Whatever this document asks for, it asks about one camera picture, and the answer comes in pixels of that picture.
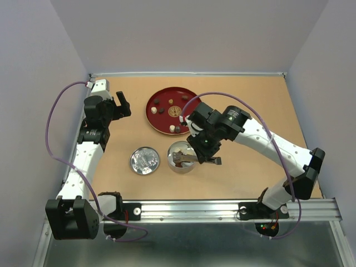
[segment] white robotic arm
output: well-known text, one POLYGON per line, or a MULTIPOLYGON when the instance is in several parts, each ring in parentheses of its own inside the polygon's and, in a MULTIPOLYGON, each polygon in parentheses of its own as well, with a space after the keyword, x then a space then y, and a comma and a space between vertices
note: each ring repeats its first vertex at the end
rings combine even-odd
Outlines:
MULTIPOLYGON (((251 147, 281 165, 277 151, 262 125, 247 112, 235 106, 229 106, 223 113, 219 113, 201 103, 190 116, 186 117, 186 124, 191 133, 187 141, 195 150, 196 161, 199 163, 212 162, 210 158, 220 149, 220 141, 225 139, 251 147)), ((325 152, 321 149, 310 151, 273 132, 271 134, 293 179, 295 196, 309 199, 325 152)), ((263 212, 272 212, 289 200, 291 200, 291 191, 285 177, 273 187, 263 191, 258 205, 263 212)))
MULTIPOLYGON (((116 93, 121 103, 121 106, 116 106, 109 93, 108 81, 87 83, 87 87, 91 87, 92 92, 84 100, 86 117, 77 139, 73 165, 92 184, 95 169, 110 136, 109 124, 112 120, 130 116, 131 111, 122 92, 116 93)), ((48 200, 46 204, 46 214, 55 239, 93 239, 103 219, 101 214, 122 209, 122 198, 117 192, 103 193, 97 197, 102 213, 97 211, 95 203, 89 202, 90 197, 85 182, 72 169, 56 199, 48 200)))

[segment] tan tabletop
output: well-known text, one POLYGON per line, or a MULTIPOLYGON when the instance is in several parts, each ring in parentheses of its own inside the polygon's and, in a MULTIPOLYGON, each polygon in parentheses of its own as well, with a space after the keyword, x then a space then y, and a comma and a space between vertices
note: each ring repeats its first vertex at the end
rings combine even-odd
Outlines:
MULTIPOLYGON (((110 124, 110 139, 94 176, 94 190, 118 191, 125 200, 154 199, 251 199, 260 196, 285 174, 283 169, 254 150, 231 141, 222 141, 216 154, 222 165, 203 164, 188 174, 177 174, 167 165, 167 149, 188 133, 168 136, 148 123, 145 107, 149 98, 167 87, 184 87, 196 94, 220 91, 242 98, 261 114, 276 134, 306 147, 282 77, 109 77, 110 91, 123 91, 131 105, 131 117, 110 124), (150 146, 161 157, 159 168, 150 175, 138 175, 129 166, 131 154, 150 146)), ((238 102, 223 96, 204 96, 202 101, 223 112, 238 102)), ((316 185, 312 197, 321 197, 316 185)))

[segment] red plate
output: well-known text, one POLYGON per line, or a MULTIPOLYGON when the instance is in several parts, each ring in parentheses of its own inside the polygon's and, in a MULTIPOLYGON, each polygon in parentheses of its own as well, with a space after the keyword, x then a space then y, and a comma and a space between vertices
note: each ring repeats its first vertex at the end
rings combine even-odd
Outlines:
MULTIPOLYGON (((169 87, 161 91, 156 92, 149 99, 146 105, 146 117, 150 125, 156 129, 158 132, 162 132, 167 135, 182 135, 189 132, 189 128, 180 125, 179 115, 182 113, 182 109, 185 104, 188 103, 196 94, 192 91, 182 88, 182 87, 169 87), (184 100, 182 96, 187 96, 188 99, 184 100), (154 103, 154 100, 158 99, 160 102, 158 104, 154 103), (153 114, 151 111, 152 107, 157 108, 157 113, 153 114), (159 110, 164 108, 162 114, 159 113, 159 110), (179 126, 180 133, 170 132, 169 126, 179 126)), ((191 114, 195 107, 200 103, 200 99, 194 100, 189 104, 189 107, 185 111, 185 116, 191 114)))

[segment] purple cable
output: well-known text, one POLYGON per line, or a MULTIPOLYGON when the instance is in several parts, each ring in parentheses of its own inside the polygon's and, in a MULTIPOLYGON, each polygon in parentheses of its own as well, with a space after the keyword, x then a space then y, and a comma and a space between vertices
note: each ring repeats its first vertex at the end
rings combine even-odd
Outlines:
MULTIPOLYGON (((207 93, 201 93, 200 95, 197 95, 197 96, 193 97, 191 100, 188 101, 187 104, 185 104, 185 106, 184 106, 184 108, 183 108, 183 110, 182 110, 182 114, 181 114, 183 120, 185 120, 185 118, 184 118, 184 112, 186 111, 188 105, 189 105, 190 103, 192 103, 194 100, 196 100, 197 98, 199 98, 199 97, 201 97, 201 96, 206 96, 206 95, 221 95, 221 96, 231 97, 231 98, 235 99, 237 102, 240 102, 240 103, 243 104, 245 107, 247 107, 247 108, 248 108, 250 111, 252 111, 252 113, 255 114, 255 116, 260 120, 260 122, 262 123, 262 125, 263 125, 263 127, 264 127, 264 129, 265 129, 265 131, 266 131, 266 133, 267 133, 267 135, 268 135, 268 137, 271 139, 271 142, 272 142, 274 148, 276 149, 277 155, 278 155, 278 157, 279 157, 279 159, 280 159, 281 165, 282 165, 282 167, 283 167, 283 169, 284 169, 285 175, 286 175, 286 177, 287 177, 287 180, 288 180, 288 183, 289 183, 289 186, 290 186, 291 200, 292 200, 292 202, 294 202, 296 198, 295 198, 295 194, 294 194, 293 182, 292 182, 292 180, 291 180, 291 177, 290 177, 290 175, 289 175, 289 172, 288 172, 286 163, 285 163, 285 161, 284 161, 284 159, 283 159, 283 157, 282 157, 282 154, 281 154, 281 152, 280 152, 280 150, 279 150, 279 147, 278 147, 276 141, 272 138, 272 134, 271 134, 269 128, 267 127, 267 124, 266 124, 265 121, 263 120, 263 118, 257 113, 257 111, 255 111, 255 110, 254 110, 250 105, 248 105, 245 101, 243 101, 243 100, 239 99, 238 97, 233 96, 233 95, 231 95, 231 94, 229 94, 229 93, 222 93, 222 92, 207 92, 207 93)), ((299 205, 299 217, 298 217, 298 220, 297 220, 297 222, 296 222, 294 228, 293 228, 292 230, 290 230, 288 233, 286 233, 286 234, 284 234, 284 235, 281 235, 281 236, 274 237, 274 238, 272 238, 272 239, 281 239, 281 238, 284 238, 284 237, 286 237, 286 236, 292 234, 292 233, 294 232, 294 230, 297 228, 297 226, 299 225, 300 219, 301 219, 301 204, 300 204, 299 199, 297 199, 297 201, 298 201, 298 205, 299 205)))
POLYGON ((97 196, 96 196, 96 194, 95 194, 95 192, 94 192, 94 189, 93 189, 92 186, 90 185, 89 181, 86 179, 85 175, 84 175, 80 170, 78 170, 77 167, 74 166, 72 163, 70 163, 70 162, 68 162, 68 161, 66 161, 66 160, 64 160, 64 159, 61 159, 60 157, 55 156, 55 155, 52 153, 51 149, 50 149, 50 145, 49 145, 49 143, 48 143, 48 129, 49 129, 49 127, 50 127, 50 122, 51 122, 52 114, 53 114, 53 111, 55 110, 55 107, 56 107, 56 105, 57 105, 57 103, 58 103, 58 100, 61 98, 61 96, 63 95, 63 93, 64 93, 65 91, 67 91, 70 87, 72 87, 72 86, 74 86, 74 85, 86 85, 86 84, 87 84, 87 82, 74 82, 74 83, 71 83, 70 85, 66 86, 66 87, 60 92, 60 94, 57 96, 55 102, 53 103, 53 106, 52 106, 52 108, 51 108, 51 110, 50 110, 50 114, 48 115, 48 119, 47 119, 47 123, 46 123, 46 134, 45 134, 45 137, 44 137, 44 139, 45 139, 45 141, 46 141, 46 148, 47 148, 48 154, 49 154, 49 155, 51 156, 51 158, 53 158, 54 160, 57 160, 57 161, 59 161, 59 162, 61 162, 61 163, 64 163, 64 164, 68 165, 70 168, 74 169, 74 170, 79 174, 79 176, 83 179, 85 185, 89 188, 89 191, 90 191, 90 193, 92 194, 92 196, 93 196, 93 198, 94 198, 95 205, 96 205, 96 207, 97 207, 97 209, 98 209, 98 213, 99 213, 101 216, 103 216, 106 220, 112 221, 112 222, 115 223, 115 224, 119 224, 119 225, 122 225, 122 226, 125 226, 125 227, 137 229, 137 230, 142 230, 142 231, 145 232, 145 233, 143 234, 143 236, 139 236, 138 238, 120 240, 120 239, 113 239, 112 237, 109 236, 108 238, 109 238, 110 240, 115 241, 115 242, 132 242, 132 241, 140 240, 140 239, 142 239, 142 238, 145 238, 145 237, 149 234, 148 230, 147 230, 146 228, 143 228, 143 227, 133 226, 133 225, 130 225, 130 224, 124 224, 124 223, 122 223, 122 222, 119 222, 119 221, 117 221, 117 220, 114 220, 114 219, 108 217, 107 215, 105 215, 105 214, 101 211, 98 198, 97 198, 97 196))
POLYGON ((252 111, 253 114, 256 115, 256 117, 259 119, 259 121, 262 123, 263 127, 265 128, 265 131, 268 135, 268 137, 271 139, 271 142, 274 146, 274 148, 276 149, 276 152, 277 152, 277 155, 280 159, 280 163, 282 165, 282 168, 284 169, 284 172, 285 172, 285 175, 287 176, 287 180, 288 180, 288 183, 289 183, 289 186, 290 186, 290 192, 291 192, 291 200, 292 202, 295 201, 295 195, 294 195, 294 188, 293 188, 293 183, 291 181, 291 177, 288 173, 288 169, 287 169, 287 166, 286 166, 286 163, 282 157, 282 154, 279 150, 279 147, 276 143, 276 141, 274 141, 274 139, 272 138, 272 134, 270 132, 270 130, 268 129, 267 127, 267 124, 265 123, 265 121, 263 120, 263 118, 257 113, 257 111, 255 111, 250 105, 248 105, 245 101, 239 99, 238 97, 236 96, 233 96, 233 95, 230 95, 229 93, 222 93, 222 92, 207 92, 207 93, 201 93, 200 95, 197 95, 195 97, 193 97, 191 100, 188 101, 187 104, 185 104, 183 110, 182 110, 182 117, 183 119, 185 120, 184 118, 184 112, 185 110, 187 109, 187 106, 192 103, 194 100, 196 100, 197 98, 201 97, 201 96, 206 96, 206 95, 221 95, 221 96, 227 96, 227 97, 231 97, 233 99, 235 99, 236 101, 240 102, 241 104, 243 104, 245 107, 247 107, 250 111, 252 111))

